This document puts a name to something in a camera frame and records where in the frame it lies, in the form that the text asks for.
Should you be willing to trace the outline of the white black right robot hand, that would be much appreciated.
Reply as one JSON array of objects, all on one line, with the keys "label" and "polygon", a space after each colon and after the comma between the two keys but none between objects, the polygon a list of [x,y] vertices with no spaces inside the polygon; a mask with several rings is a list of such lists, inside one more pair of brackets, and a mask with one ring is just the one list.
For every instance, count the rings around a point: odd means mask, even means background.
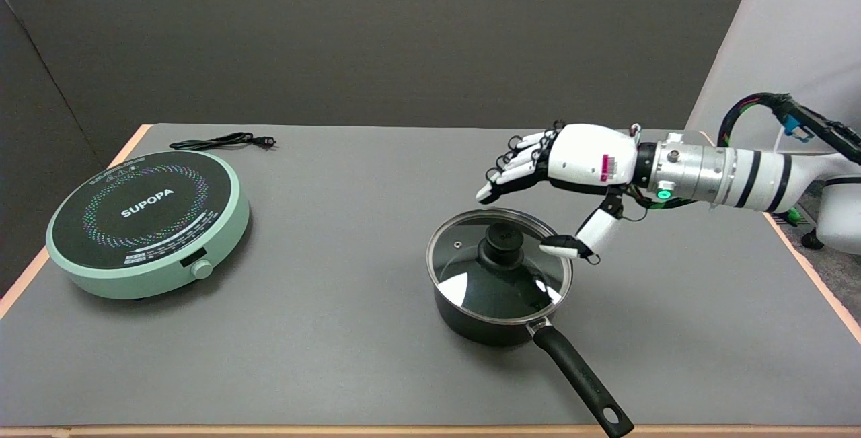
[{"label": "white black right robot hand", "polygon": [[624,220],[622,196],[649,180],[656,153],[656,143],[644,143],[637,124],[622,133],[590,123],[556,121],[538,133],[513,135],[507,150],[486,171],[476,200],[489,205],[544,182],[566,192],[602,196],[575,235],[551,235],[539,244],[546,254],[599,264]]}]

